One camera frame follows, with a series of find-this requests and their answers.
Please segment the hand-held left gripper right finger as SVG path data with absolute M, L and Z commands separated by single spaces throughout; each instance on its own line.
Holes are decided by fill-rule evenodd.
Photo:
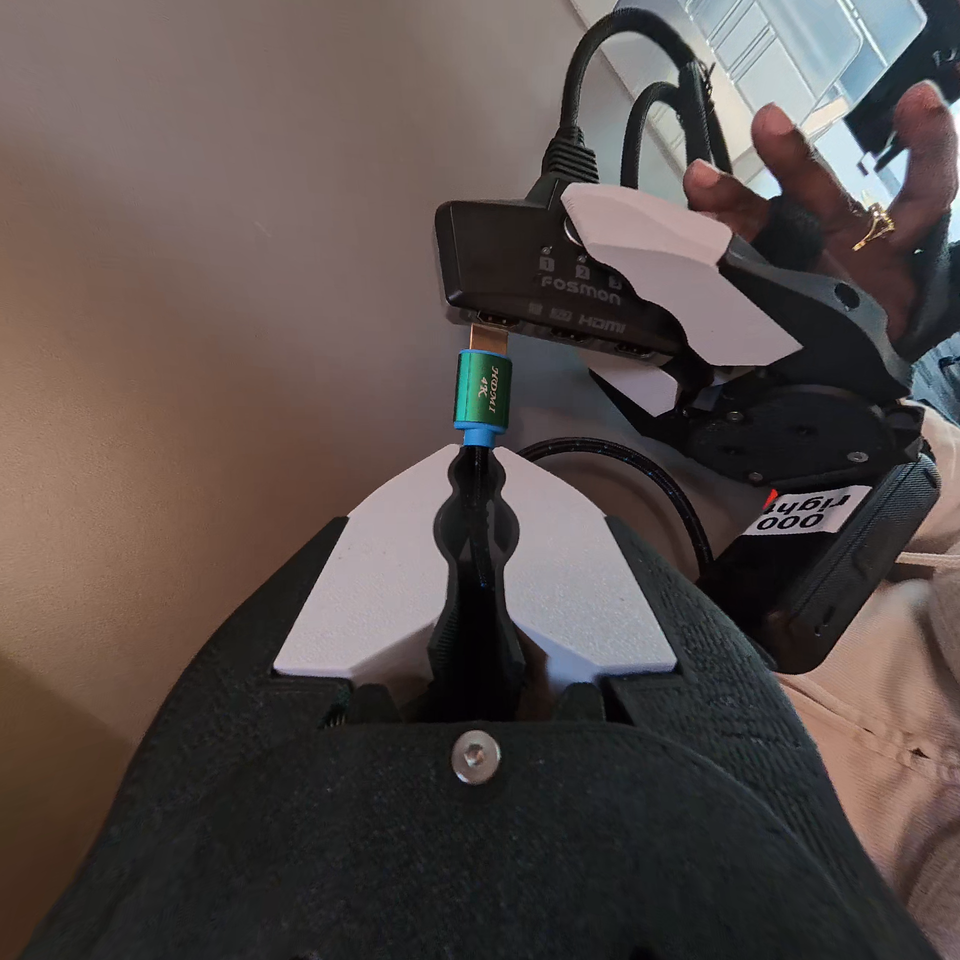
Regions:
M 493 450 L 518 524 L 503 568 L 506 611 L 526 658 L 516 719 L 548 719 L 572 685 L 674 678 L 677 654 L 606 514 L 576 487 Z

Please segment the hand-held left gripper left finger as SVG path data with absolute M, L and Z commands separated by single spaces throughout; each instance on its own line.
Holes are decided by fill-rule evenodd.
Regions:
M 401 709 L 426 692 L 427 646 L 450 582 L 434 525 L 459 452 L 441 448 L 349 513 L 273 661 L 277 674 L 381 685 Z

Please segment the clear plastic bin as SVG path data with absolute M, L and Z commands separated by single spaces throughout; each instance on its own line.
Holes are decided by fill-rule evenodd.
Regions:
M 764 179 L 754 113 L 776 103 L 811 141 L 829 136 L 931 22 L 916 1 L 575 1 L 586 27 L 616 9 L 665 21 L 711 68 L 733 172 Z

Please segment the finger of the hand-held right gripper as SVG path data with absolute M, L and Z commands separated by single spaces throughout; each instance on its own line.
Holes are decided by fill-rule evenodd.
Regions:
M 603 383 L 653 417 L 671 412 L 680 397 L 680 383 L 658 366 L 589 365 L 588 368 Z
M 721 275 L 734 237 L 724 223 L 623 186 L 574 183 L 561 201 L 589 256 L 671 314 L 706 363 L 763 367 L 801 349 Z

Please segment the person's right hand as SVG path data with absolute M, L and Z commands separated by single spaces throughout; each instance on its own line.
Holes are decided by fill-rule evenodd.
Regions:
M 903 185 L 881 212 L 854 199 L 776 104 L 754 115 L 750 132 L 780 194 L 762 198 L 698 159 L 682 178 L 690 209 L 727 226 L 776 267 L 859 287 L 883 309 L 895 346 L 916 340 L 923 298 L 916 253 L 950 212 L 958 189 L 956 128 L 940 88 L 919 81 L 895 106 L 893 132 L 908 161 Z

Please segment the braided HDMI cable green plugs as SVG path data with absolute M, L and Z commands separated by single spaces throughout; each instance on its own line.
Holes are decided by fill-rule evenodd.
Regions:
M 433 678 L 415 717 L 424 722 L 587 722 L 647 725 L 655 717 L 695 713 L 709 686 L 698 658 L 710 652 L 714 616 L 692 586 L 616 518 L 610 529 L 677 654 L 674 678 L 614 678 L 598 688 L 576 683 L 548 719 L 517 719 L 526 657 L 507 610 L 503 569 L 519 524 L 501 497 L 497 441 L 509 421 L 512 364 L 507 336 L 474 327 L 458 358 L 453 421 L 462 447 L 449 468 L 451 497 L 435 522 L 449 562 L 446 605 L 427 647 Z

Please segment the grey desk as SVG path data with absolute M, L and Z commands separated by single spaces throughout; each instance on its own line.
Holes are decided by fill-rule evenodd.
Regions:
M 433 217 L 521 196 L 570 2 L 2 2 L 2 756 L 124 756 L 447 443 Z

